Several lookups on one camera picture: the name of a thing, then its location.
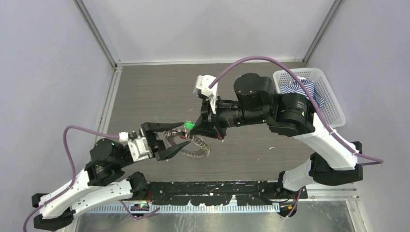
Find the green key tag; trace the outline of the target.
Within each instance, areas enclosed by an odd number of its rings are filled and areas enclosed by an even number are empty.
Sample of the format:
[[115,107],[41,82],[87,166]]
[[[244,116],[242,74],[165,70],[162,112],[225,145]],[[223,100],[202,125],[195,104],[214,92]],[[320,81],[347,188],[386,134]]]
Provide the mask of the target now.
[[191,121],[186,121],[184,123],[184,128],[187,130],[192,130],[195,127],[195,124]]

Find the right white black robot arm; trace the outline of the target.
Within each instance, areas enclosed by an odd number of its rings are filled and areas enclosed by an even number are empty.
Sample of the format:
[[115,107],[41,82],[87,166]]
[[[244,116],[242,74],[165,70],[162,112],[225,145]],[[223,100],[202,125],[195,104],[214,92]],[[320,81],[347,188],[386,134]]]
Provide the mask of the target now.
[[197,77],[193,93],[202,99],[201,114],[190,133],[222,140],[231,127],[266,124],[272,133],[299,140],[313,149],[302,165],[279,174],[276,192],[289,198],[300,188],[319,183],[339,186],[361,181],[363,168],[356,152],[359,142],[336,139],[337,132],[327,130],[312,102],[298,93],[278,94],[271,78],[247,73],[236,79],[237,99],[222,100],[215,77]]

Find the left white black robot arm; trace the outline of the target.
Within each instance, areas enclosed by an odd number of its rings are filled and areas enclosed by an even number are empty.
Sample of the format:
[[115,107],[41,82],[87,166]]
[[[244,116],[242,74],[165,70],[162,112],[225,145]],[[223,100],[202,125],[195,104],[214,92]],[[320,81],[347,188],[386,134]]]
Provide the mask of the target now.
[[63,132],[64,147],[68,147],[69,130],[97,135],[100,139],[90,150],[90,162],[79,172],[72,169],[72,178],[68,183],[51,193],[32,196],[34,210],[29,218],[33,220],[34,228],[54,232],[70,225],[86,211],[106,203],[129,198],[143,200],[148,194],[144,175],[135,172],[122,180],[123,168],[147,159],[163,161],[174,157],[188,142],[167,147],[158,133],[180,126],[180,122],[146,122],[138,131],[116,135],[76,125],[67,126]]

